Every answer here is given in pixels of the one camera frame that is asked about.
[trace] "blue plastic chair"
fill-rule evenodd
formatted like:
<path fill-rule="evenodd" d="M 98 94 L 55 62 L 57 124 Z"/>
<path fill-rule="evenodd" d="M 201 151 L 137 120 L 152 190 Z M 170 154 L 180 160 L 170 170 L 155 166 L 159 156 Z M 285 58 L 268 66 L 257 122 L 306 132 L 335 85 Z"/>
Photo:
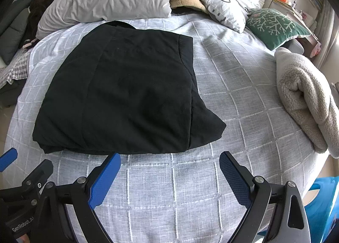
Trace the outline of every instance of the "blue plastic chair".
<path fill-rule="evenodd" d="M 339 221 L 339 176 L 317 178 L 309 189 L 319 192 L 311 203 L 305 206 L 311 243 L 322 243 Z"/>

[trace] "metal screw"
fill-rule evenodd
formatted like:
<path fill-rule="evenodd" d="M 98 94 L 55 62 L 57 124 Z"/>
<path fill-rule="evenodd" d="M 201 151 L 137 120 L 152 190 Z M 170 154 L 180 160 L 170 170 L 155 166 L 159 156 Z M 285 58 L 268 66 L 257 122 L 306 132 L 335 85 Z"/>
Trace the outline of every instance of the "metal screw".
<path fill-rule="evenodd" d="M 264 178 L 262 178 L 261 176 L 256 176 L 255 177 L 255 181 L 258 183 L 263 183 L 264 182 Z"/>
<path fill-rule="evenodd" d="M 288 184 L 290 187 L 295 187 L 295 186 L 296 186 L 296 184 L 295 184 L 293 181 L 289 181 L 287 184 Z"/>
<path fill-rule="evenodd" d="M 85 183 L 85 181 L 86 181 L 86 177 L 79 177 L 78 179 L 77 179 L 77 182 L 79 183 L 79 184 L 82 184 L 82 183 Z"/>
<path fill-rule="evenodd" d="M 46 185 L 45 185 L 46 188 L 51 188 L 53 187 L 53 182 L 48 182 Z"/>

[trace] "green cushion with branch pattern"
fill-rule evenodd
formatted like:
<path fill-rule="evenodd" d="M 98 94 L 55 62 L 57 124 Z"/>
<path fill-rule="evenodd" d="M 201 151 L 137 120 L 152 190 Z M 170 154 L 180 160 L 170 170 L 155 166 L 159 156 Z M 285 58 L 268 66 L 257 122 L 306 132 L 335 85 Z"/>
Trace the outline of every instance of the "green cushion with branch pattern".
<path fill-rule="evenodd" d="M 306 28 L 275 9 L 257 10 L 247 19 L 246 26 L 270 50 L 278 48 L 288 40 L 310 35 Z"/>

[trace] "black folded garment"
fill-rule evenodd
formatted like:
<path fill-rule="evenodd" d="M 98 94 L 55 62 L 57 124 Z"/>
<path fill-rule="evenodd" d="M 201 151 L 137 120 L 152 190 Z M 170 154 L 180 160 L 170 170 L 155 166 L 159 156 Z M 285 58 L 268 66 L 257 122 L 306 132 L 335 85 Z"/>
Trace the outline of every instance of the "black folded garment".
<path fill-rule="evenodd" d="M 33 140 L 45 153 L 178 153 L 218 140 L 225 127 L 198 94 L 191 37 L 113 21 L 60 66 Z"/>

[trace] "bed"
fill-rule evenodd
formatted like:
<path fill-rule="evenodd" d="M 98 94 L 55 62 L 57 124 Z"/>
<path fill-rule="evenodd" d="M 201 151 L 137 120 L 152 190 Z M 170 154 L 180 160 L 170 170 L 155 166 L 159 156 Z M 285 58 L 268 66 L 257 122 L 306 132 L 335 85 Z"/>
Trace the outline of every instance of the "bed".
<path fill-rule="evenodd" d="M 87 176 L 105 159 L 67 150 L 44 154 L 32 140 L 54 74 L 81 38 L 103 22 L 56 31 L 33 48 L 29 76 L 6 139 L 5 149 L 18 150 L 17 160 L 3 173 L 6 187 L 20 185 L 45 158 L 53 162 L 50 180 L 56 184 Z M 315 153 L 283 108 L 273 53 L 251 31 L 238 34 L 197 12 L 125 22 L 136 29 L 193 37 L 199 94 L 227 128 L 220 140 L 184 153 L 121 155 L 121 169 L 104 203 L 96 207 L 114 242 L 227 242 L 245 207 L 238 204 L 219 169 L 219 156 L 225 150 L 252 174 L 271 183 L 293 180 L 301 195 L 306 194 L 328 153 Z M 269 222 L 269 212 L 263 226 Z M 86 242 L 75 214 L 70 215 L 79 242 Z"/>

